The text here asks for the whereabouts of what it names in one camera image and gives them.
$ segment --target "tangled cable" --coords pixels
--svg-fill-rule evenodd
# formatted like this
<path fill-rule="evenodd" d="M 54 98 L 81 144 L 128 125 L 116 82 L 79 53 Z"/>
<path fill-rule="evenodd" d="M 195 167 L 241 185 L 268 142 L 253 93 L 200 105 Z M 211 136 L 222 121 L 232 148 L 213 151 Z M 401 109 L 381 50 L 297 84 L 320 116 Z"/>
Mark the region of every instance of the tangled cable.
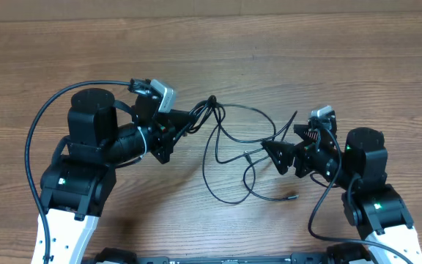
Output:
<path fill-rule="evenodd" d="M 261 114 L 272 125 L 273 135 L 265 137 L 265 138 L 253 139 L 253 140 L 242 140 L 242 139 L 237 139 L 237 138 L 233 137 L 229 132 L 227 132 L 227 130 L 222 125 L 224 119 L 226 118 L 225 107 L 236 107 L 236 108 L 240 108 L 240 109 L 255 111 L 255 112 Z M 181 130 L 177 134 L 177 136 L 175 138 L 175 142 L 177 142 L 180 139 L 180 137 L 183 136 L 185 133 L 196 133 L 203 126 L 203 124 L 211 117 L 211 115 L 214 115 L 215 120 L 217 122 L 217 125 L 213 128 L 210 136 L 208 137 L 206 146 L 204 147 L 203 162 L 201 163 L 201 172 L 202 172 L 202 175 L 203 175 L 204 184 L 206 185 L 206 187 L 207 187 L 208 191 L 211 193 L 211 195 L 214 198 L 216 198 L 218 201 L 224 202 L 226 204 L 231 204 L 231 205 L 240 204 L 241 202 L 245 201 L 250 196 L 250 194 L 252 194 L 255 197 L 258 197 L 260 199 L 265 199 L 267 201 L 274 201 L 274 202 L 282 202 L 282 201 L 297 199 L 298 195 L 292 195 L 292 196 L 289 196 L 289 197 L 282 197 L 282 198 L 269 198 L 269 197 L 264 197 L 260 194 L 257 194 L 255 191 L 253 191 L 253 187 L 255 186 L 255 182 L 256 182 L 256 172 L 255 172 L 254 166 L 255 166 L 255 164 L 260 163 L 260 162 L 264 161 L 265 159 L 269 158 L 269 156 L 266 156 L 264 158 L 260 158 L 259 160 L 252 162 L 250 155 L 262 151 L 263 150 L 262 147 L 260 147 L 259 149 L 256 149 L 256 150 L 245 152 L 242 155 L 238 155 L 236 157 L 230 158 L 230 159 L 225 160 L 225 161 L 222 161 L 222 160 L 219 159 L 219 139 L 220 139 L 220 136 L 221 136 L 221 132 L 226 137 L 231 139 L 232 141 L 237 142 L 237 143 L 243 143 L 243 144 L 263 142 L 263 141 L 266 141 L 266 140 L 275 140 L 275 137 L 279 136 L 281 133 L 284 132 L 284 134 L 281 138 L 281 141 L 283 141 L 284 137 L 286 136 L 287 131 L 289 130 L 289 127 L 292 124 L 292 121 L 294 120 L 294 118 L 296 116 L 296 114 L 297 114 L 297 112 L 295 112 L 292 115 L 292 117 L 290 118 L 290 120 L 288 121 L 288 123 L 285 124 L 285 126 L 280 131 L 277 132 L 275 123 L 263 111 L 261 111 L 259 109 L 255 109 L 253 107 L 242 106 L 242 105 L 239 105 L 239 104 L 220 104 L 216 101 L 216 97 L 213 95 L 208 100 L 203 100 L 200 103 L 196 104 L 196 106 L 190 110 L 190 115 L 195 117 L 195 119 L 194 119 L 193 122 L 188 124 L 183 130 Z M 243 173 L 243 183 L 244 183 L 244 186 L 247 189 L 248 193 L 242 199 L 237 200 L 237 201 L 226 201 L 226 200 L 218 197 L 212 191 L 212 189 L 210 188 L 210 185 L 207 181 L 207 176 L 204 172 L 207 150 L 208 150 L 211 139 L 212 139 L 213 135 L 215 134 L 216 130 L 218 131 L 217 134 L 216 134 L 216 143 L 215 143 L 215 160 L 216 160 L 216 162 L 218 162 L 219 164 L 228 164 L 228 163 L 231 163 L 232 161 L 236 161 L 237 159 L 245 158 L 247 160 L 247 162 L 249 163 L 247 169 Z M 252 184 L 250 186 L 247 184 L 247 181 L 246 181 L 246 176 L 247 176 L 247 172 L 248 172 L 249 169 L 252 169 L 252 172 L 253 172 L 253 181 L 252 181 Z"/>

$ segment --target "wooden table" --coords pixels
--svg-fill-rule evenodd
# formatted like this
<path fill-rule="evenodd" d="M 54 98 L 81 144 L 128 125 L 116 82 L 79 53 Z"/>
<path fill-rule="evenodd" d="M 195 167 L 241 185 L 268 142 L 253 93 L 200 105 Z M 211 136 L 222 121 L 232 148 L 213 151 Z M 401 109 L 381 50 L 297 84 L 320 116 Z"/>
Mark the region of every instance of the wooden table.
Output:
<path fill-rule="evenodd" d="M 360 126 L 383 131 L 387 172 L 408 205 L 422 246 L 422 12 L 164 18 L 50 23 L 0 23 L 0 263 L 32 258 L 37 209 L 26 182 L 23 146 L 41 105 L 55 91 L 92 79 L 161 78 L 177 88 L 177 109 L 216 95 L 267 112 L 280 128 L 294 110 L 333 105 L 338 138 Z M 135 96 L 107 87 L 117 99 Z M 32 146 L 35 182 L 56 143 L 67 134 L 70 96 L 44 115 Z M 228 110 L 225 126 L 244 139 L 270 133 L 259 116 Z M 119 114 L 120 123 L 127 116 Z M 171 162 L 151 156 L 116 173 L 99 227 L 87 249 L 93 256 L 118 247 L 141 256 L 211 257 L 324 251 L 312 238 L 309 214 L 323 192 L 291 170 L 280 176 L 258 165 L 256 191 L 292 202 L 250 197 L 231 206 L 215 200 L 201 177 L 204 143 L 215 121 L 181 140 Z M 291 142 L 298 138 L 290 135 Z M 255 145 L 221 142 L 222 158 Z M 245 194 L 245 161 L 218 165 L 207 159 L 217 195 Z M 344 219 L 341 190 L 328 195 L 314 223 L 325 235 L 356 238 Z"/>

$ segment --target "black bracket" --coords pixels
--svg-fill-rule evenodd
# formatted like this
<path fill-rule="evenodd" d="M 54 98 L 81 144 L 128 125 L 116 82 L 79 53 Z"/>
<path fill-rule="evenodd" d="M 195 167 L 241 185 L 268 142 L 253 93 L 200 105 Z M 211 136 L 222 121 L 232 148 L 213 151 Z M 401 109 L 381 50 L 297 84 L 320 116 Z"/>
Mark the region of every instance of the black bracket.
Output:
<path fill-rule="evenodd" d="M 285 174 L 294 160 L 294 144 L 266 141 L 262 142 L 262 146 L 275 164 L 279 174 Z"/>
<path fill-rule="evenodd" d="M 330 259 L 330 263 L 335 264 L 349 264 L 354 260 L 371 260 L 363 245 L 353 243 L 341 243 L 327 247 L 327 257 Z"/>
<path fill-rule="evenodd" d="M 138 258 L 136 253 L 133 252 L 104 248 L 101 253 L 95 256 L 95 263 L 104 263 L 105 261 L 109 261 L 110 263 L 137 264 Z"/>
<path fill-rule="evenodd" d="M 291 263 L 294 264 L 320 264 L 326 259 L 323 253 L 292 253 Z"/>

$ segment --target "black plastic part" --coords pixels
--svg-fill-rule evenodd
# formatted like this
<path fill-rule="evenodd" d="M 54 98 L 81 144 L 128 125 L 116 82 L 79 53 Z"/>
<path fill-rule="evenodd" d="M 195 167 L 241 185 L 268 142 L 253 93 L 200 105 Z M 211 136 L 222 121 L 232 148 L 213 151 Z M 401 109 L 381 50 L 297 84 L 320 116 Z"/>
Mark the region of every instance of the black plastic part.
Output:
<path fill-rule="evenodd" d="M 152 146 L 152 135 L 147 128 L 141 127 L 141 133 L 133 124 L 119 128 L 118 137 L 105 149 L 103 163 L 121 164 L 144 153 L 144 140 L 147 146 Z"/>
<path fill-rule="evenodd" d="M 264 150 L 278 169 L 280 175 L 284 175 L 292 166 L 294 160 L 294 144 L 286 142 L 266 141 L 262 142 Z"/>
<path fill-rule="evenodd" d="M 408 228 L 413 227 L 414 221 L 407 206 L 390 184 L 370 194 L 354 194 L 352 200 L 357 210 L 362 212 L 362 221 L 357 226 L 362 239 L 365 239 L 373 231 L 378 235 L 384 234 L 384 229 L 387 227 L 402 224 Z"/>
<path fill-rule="evenodd" d="M 105 261 L 120 264 L 139 264 L 136 253 L 112 248 L 104 248 L 104 250 L 95 257 L 95 263 L 102 263 Z"/>
<path fill-rule="evenodd" d="M 309 118 L 308 127 L 311 131 L 314 131 L 316 129 L 328 129 L 333 135 L 335 135 L 337 130 L 335 111 L 331 111 L 321 117 Z"/>
<path fill-rule="evenodd" d="M 316 171 L 327 181 L 335 175 L 338 169 L 338 158 L 332 147 L 321 144 L 317 149 L 315 143 L 301 142 L 295 147 L 295 175 L 305 177 Z"/>
<path fill-rule="evenodd" d="M 371 260 L 366 248 L 356 243 L 342 243 L 327 247 L 327 258 L 328 262 L 333 264 L 349 264 L 354 260 Z"/>
<path fill-rule="evenodd" d="M 146 91 L 152 91 L 154 90 L 151 87 L 151 80 L 140 80 L 140 79 L 131 79 L 130 80 L 130 86 L 128 86 L 128 91 L 130 92 L 146 92 Z"/>
<path fill-rule="evenodd" d="M 348 223 L 353 227 L 358 226 L 363 220 L 363 214 L 359 210 L 356 204 L 349 204 L 347 200 L 347 193 L 341 195 L 341 201 L 343 201 L 344 215 L 348 220 Z"/>
<path fill-rule="evenodd" d="M 91 88 L 71 97 L 68 126 L 72 143 L 99 147 L 114 139 L 118 130 L 114 95 L 104 89 Z"/>
<path fill-rule="evenodd" d="M 356 128 L 348 133 L 343 169 L 350 175 L 361 176 L 356 186 L 358 193 L 369 193 L 384 187 L 387 158 L 382 132 L 371 128 Z"/>
<path fill-rule="evenodd" d="M 304 142 L 313 142 L 317 140 L 317 132 L 309 131 L 308 125 L 294 125 L 294 133 L 298 135 Z"/>
<path fill-rule="evenodd" d="M 138 257 L 138 264 L 327 264 L 325 253 L 294 253 L 286 256 L 261 257 L 194 257 L 194 258 L 167 258 L 167 257 Z M 82 264 L 97 264 L 96 260 L 83 261 Z"/>
<path fill-rule="evenodd" d="M 40 200 L 49 208 L 75 211 L 75 219 L 101 216 L 103 206 L 116 182 L 111 166 L 85 164 L 62 157 L 43 173 Z"/>
<path fill-rule="evenodd" d="M 181 131 L 190 122 L 194 121 L 194 117 L 188 111 L 171 110 L 169 113 L 159 113 L 157 122 L 162 124 L 170 122 L 176 131 Z"/>
<path fill-rule="evenodd" d="M 159 105 L 160 102 L 151 97 L 138 96 L 135 105 L 132 106 L 138 115 L 138 125 L 150 127 L 158 114 Z"/>

